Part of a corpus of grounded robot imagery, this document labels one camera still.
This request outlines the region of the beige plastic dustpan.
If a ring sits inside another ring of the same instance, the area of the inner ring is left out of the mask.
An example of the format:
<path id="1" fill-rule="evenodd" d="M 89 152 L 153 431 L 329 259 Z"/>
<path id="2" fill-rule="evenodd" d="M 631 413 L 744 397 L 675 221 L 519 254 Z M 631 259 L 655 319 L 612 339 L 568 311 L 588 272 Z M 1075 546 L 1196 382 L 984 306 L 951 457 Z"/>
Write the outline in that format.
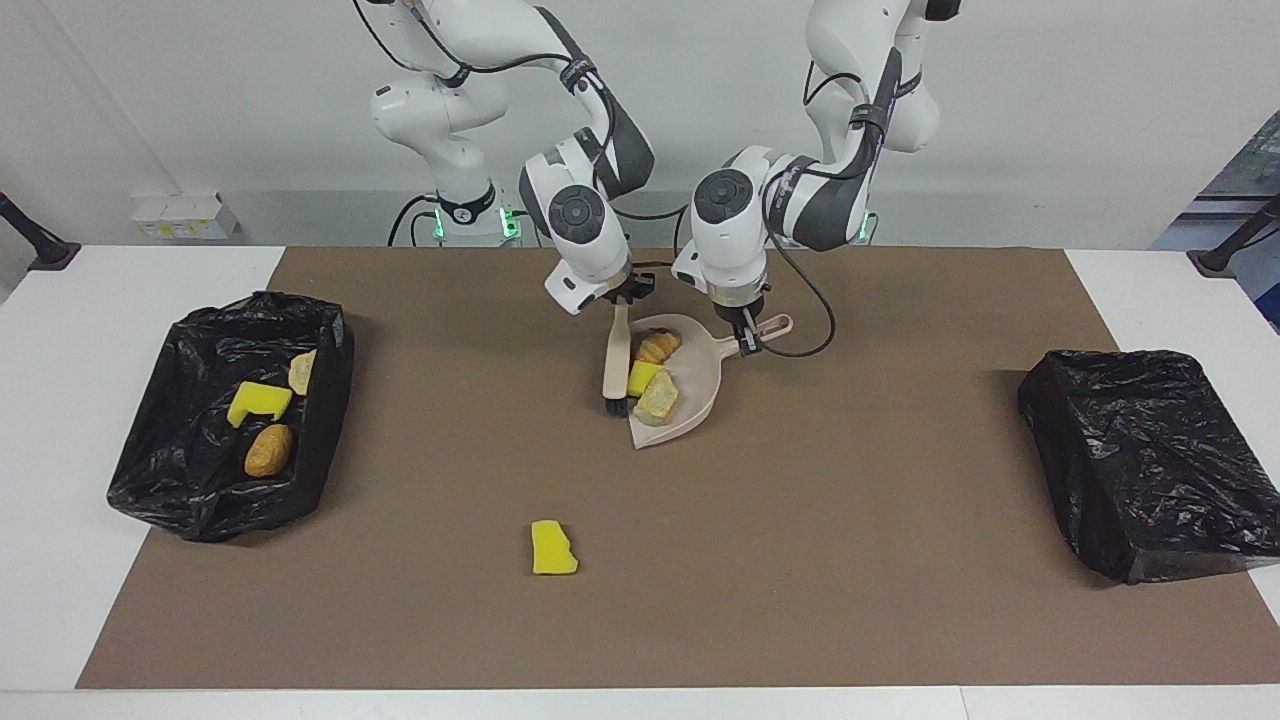
<path id="1" fill-rule="evenodd" d="M 631 322 L 634 345 L 640 334 L 655 328 L 671 329 L 682 337 L 682 346 L 663 364 L 678 387 L 680 398 L 669 423 L 663 427 L 641 424 L 632 415 L 639 398 L 632 402 L 628 425 L 636 450 L 675 439 L 701 424 L 714 407 L 723 361 L 739 355 L 739 342 L 733 337 L 716 338 L 699 320 L 684 314 L 660 314 Z"/>

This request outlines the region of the beige brush with black bristles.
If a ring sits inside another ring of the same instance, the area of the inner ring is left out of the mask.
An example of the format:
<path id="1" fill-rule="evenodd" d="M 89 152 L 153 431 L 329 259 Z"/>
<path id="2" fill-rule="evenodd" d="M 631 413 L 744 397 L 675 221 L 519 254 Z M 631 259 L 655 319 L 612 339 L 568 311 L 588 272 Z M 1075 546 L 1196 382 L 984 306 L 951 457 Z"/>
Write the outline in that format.
<path id="1" fill-rule="evenodd" d="M 623 300 L 613 302 L 611 331 L 605 342 L 605 361 L 602 378 L 602 397 L 611 416 L 628 415 L 628 374 L 631 363 L 630 305 Z"/>

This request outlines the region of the pale crusty bread piece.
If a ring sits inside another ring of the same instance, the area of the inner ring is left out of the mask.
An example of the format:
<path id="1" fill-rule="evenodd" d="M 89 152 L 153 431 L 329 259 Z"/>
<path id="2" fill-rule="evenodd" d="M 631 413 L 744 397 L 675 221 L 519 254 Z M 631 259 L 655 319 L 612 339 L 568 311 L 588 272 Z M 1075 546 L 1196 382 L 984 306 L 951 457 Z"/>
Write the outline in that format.
<path id="1" fill-rule="evenodd" d="M 678 398 L 672 375 L 666 369 L 659 370 L 643 391 L 632 415 L 646 427 L 663 427 L 669 423 Z"/>

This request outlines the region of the yellow sponge chunk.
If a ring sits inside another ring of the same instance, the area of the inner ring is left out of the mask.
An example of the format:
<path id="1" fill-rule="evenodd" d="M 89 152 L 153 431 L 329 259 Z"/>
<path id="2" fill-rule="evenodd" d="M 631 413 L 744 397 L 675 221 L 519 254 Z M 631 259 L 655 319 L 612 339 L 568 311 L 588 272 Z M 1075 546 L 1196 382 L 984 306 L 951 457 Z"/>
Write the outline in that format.
<path id="1" fill-rule="evenodd" d="M 540 519 L 530 524 L 532 548 L 531 571 L 536 577 L 567 577 L 579 570 L 572 542 L 554 519 Z"/>

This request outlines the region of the green and yellow sponge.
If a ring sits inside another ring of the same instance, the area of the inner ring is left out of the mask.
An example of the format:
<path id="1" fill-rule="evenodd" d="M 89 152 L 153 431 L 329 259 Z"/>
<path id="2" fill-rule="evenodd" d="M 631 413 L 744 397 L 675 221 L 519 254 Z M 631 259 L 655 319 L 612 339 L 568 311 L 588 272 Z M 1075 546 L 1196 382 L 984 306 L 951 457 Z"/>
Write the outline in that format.
<path id="1" fill-rule="evenodd" d="M 227 421 L 233 428 L 241 428 L 251 415 L 270 416 L 278 421 L 285 415 L 293 397 L 294 392 L 289 387 L 242 382 L 227 410 Z"/>

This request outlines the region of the brown bread roll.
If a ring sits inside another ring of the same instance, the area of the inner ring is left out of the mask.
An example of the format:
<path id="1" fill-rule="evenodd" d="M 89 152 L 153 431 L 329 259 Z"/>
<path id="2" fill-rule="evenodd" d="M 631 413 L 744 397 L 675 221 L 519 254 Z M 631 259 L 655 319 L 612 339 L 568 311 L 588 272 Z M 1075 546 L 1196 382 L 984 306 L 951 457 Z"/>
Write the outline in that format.
<path id="1" fill-rule="evenodd" d="M 293 432 L 287 424 L 262 428 L 246 454 L 244 474 L 255 479 L 280 474 L 291 459 L 292 445 Z"/>

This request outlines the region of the black bag lined bin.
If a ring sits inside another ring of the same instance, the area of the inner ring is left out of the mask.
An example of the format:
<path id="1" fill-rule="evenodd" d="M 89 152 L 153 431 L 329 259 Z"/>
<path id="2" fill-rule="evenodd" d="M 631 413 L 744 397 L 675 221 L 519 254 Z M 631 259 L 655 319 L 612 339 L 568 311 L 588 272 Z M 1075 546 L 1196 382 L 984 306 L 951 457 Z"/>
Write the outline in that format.
<path id="1" fill-rule="evenodd" d="M 1280 565 L 1280 489 L 1193 356 L 1051 351 L 1018 407 L 1092 571 L 1135 585 Z"/>
<path id="2" fill-rule="evenodd" d="M 291 359 L 317 350 L 308 395 L 285 415 L 227 421 L 239 383 L 289 387 Z M 343 429 L 355 369 L 355 333 L 338 304 L 257 292 L 174 323 L 163 342 L 109 482 L 119 512 L 186 541 L 223 542 L 283 527 L 314 511 Z M 244 474 L 255 436 L 293 432 L 291 459 L 274 477 Z"/>

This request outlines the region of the brown paper table mat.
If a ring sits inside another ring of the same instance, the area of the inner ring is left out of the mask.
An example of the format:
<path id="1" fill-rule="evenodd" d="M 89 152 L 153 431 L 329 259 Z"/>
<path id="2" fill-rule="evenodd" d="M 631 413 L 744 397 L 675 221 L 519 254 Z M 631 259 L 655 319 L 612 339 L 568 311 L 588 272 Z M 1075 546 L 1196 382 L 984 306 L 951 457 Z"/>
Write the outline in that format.
<path id="1" fill-rule="evenodd" d="M 835 345 L 730 360 L 699 428 L 635 451 L 608 311 L 564 315 L 549 252 L 285 251 L 270 286 L 356 334 L 320 509 L 151 533 L 79 687 L 1280 683 L 1249 577 L 1116 585 L 1060 536 L 1016 388 L 1115 346 L 1064 252 L 801 261 Z M 540 519 L 573 575 L 532 574 Z"/>

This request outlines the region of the black stand pole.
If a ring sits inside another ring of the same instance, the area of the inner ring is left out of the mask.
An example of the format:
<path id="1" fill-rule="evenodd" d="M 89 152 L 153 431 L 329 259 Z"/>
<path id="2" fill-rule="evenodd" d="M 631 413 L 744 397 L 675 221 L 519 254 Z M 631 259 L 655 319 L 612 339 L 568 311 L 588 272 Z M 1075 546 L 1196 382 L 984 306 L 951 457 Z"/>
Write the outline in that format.
<path id="1" fill-rule="evenodd" d="M 1185 255 L 1206 278 L 1234 279 L 1229 265 L 1236 254 L 1280 234 L 1280 192 L 1265 201 L 1213 249 L 1190 249 Z"/>
<path id="2" fill-rule="evenodd" d="M 82 245 L 69 242 L 29 218 L 6 193 L 0 192 L 0 218 L 3 218 L 35 250 L 31 272 L 59 272 L 65 269 Z"/>

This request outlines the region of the white wall socket box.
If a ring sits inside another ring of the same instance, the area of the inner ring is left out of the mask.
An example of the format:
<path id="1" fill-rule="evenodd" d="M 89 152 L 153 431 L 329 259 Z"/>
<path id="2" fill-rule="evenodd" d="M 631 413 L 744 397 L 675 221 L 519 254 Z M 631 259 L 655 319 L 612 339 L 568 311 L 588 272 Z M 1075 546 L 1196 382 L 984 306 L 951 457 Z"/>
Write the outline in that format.
<path id="1" fill-rule="evenodd" d="M 150 240 L 228 241 L 241 222 L 220 193 L 134 199 L 133 223 Z"/>

